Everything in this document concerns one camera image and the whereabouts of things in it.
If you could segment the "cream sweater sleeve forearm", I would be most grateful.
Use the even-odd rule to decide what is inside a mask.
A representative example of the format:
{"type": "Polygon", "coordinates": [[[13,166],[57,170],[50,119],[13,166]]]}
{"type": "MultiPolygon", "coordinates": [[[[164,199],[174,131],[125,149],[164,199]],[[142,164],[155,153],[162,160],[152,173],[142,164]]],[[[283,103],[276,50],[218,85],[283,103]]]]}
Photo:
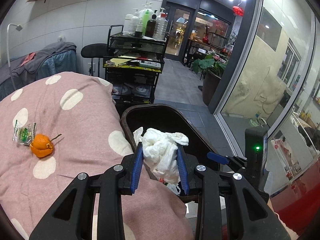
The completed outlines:
{"type": "Polygon", "coordinates": [[[279,221],[281,222],[282,226],[286,229],[287,233],[288,233],[289,236],[290,236],[290,239],[291,239],[291,240],[297,240],[298,237],[299,237],[299,236],[297,235],[297,233],[294,232],[291,228],[287,227],[287,225],[281,220],[280,216],[279,216],[276,212],[275,212],[274,214],[278,217],[278,219],[279,219],[279,221]]]}

